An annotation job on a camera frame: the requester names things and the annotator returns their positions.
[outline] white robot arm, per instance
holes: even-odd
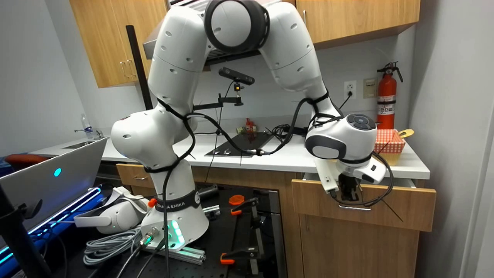
[[[197,77],[212,47],[231,52],[259,49],[276,83],[300,92],[311,103],[314,115],[305,148],[317,159],[338,160],[327,191],[338,188],[342,171],[358,179],[382,179],[385,168],[371,159],[373,122],[365,115],[342,115],[330,101],[313,43],[293,4],[212,0],[206,10],[171,7],[155,40],[148,77],[158,103],[117,120],[111,140],[123,155],[141,162],[149,171],[157,197],[165,199],[168,225],[171,222],[179,230],[172,242],[175,248],[197,239],[208,227],[194,197],[189,165],[177,159],[172,143],[194,128],[186,114],[192,111]],[[141,222],[141,233],[152,234],[157,242],[163,237],[162,225],[162,210],[152,208]]]

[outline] cardboard box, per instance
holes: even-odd
[[[376,129],[373,151],[399,154],[404,143],[404,139],[399,137],[396,129]]]

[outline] laptop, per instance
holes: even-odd
[[[60,231],[55,223],[67,222],[100,193],[100,188],[92,185],[104,143],[106,139],[98,139],[0,177],[0,189],[12,206],[35,205],[41,199],[38,213],[23,222],[30,237],[46,237],[46,233],[52,236],[53,230]],[[0,270],[9,257],[12,254],[0,236]]]

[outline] red fire extinguisher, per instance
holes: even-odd
[[[395,126],[396,80],[392,74],[396,71],[402,81],[396,63],[398,61],[392,61],[376,69],[376,72],[382,72],[376,100],[376,128],[379,129],[392,129]]]

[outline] wall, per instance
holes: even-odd
[[[60,43],[67,60],[70,74],[80,94],[80,100],[91,117],[91,122],[109,132],[114,120],[123,117],[128,112],[140,111],[141,100],[137,86],[114,86],[97,88],[89,61],[83,50],[83,44],[75,26],[74,15],[67,0],[46,0],[52,21],[55,24]],[[375,69],[387,63],[388,60],[402,61],[402,74],[410,81],[410,54],[412,54],[413,29],[404,32],[399,37],[378,38],[373,41],[356,43],[348,46],[338,46],[331,49],[319,50],[321,69],[324,80],[328,84],[334,103],[342,101],[342,81],[356,78],[358,92],[351,98],[345,109],[362,111],[373,117],[375,100],[364,100],[361,95],[361,81],[364,77],[376,75]],[[194,103],[212,101],[217,92],[225,92],[228,80],[217,75],[217,69],[223,64],[214,64],[208,72],[200,74],[199,88]],[[246,86],[242,91],[243,106],[226,106],[223,109],[222,123],[226,128],[240,125],[245,117],[253,117],[259,123],[271,125],[288,122],[296,101],[300,98],[297,94],[288,94],[277,88],[271,80],[260,57],[250,57],[243,60],[228,61],[225,66],[251,74],[256,78],[253,86]],[[404,126],[407,122],[407,88],[404,83],[398,98],[398,125]],[[308,109],[304,109],[300,123],[305,123]],[[209,129],[209,125],[199,125],[199,131]]]
[[[44,1],[0,1],[0,155],[77,139],[83,108]]]
[[[492,188],[483,180],[492,140],[494,6],[489,0],[421,3],[409,101],[416,135],[410,143],[430,168],[438,199],[433,231],[419,245],[418,276],[472,276],[480,196],[483,185]]]
[[[473,217],[473,230],[470,236],[470,250],[464,256],[464,276],[487,278],[494,273],[494,109],[490,114],[489,125],[489,145],[486,152],[489,152],[487,160],[483,163],[483,182],[478,189],[476,200],[476,216]]]

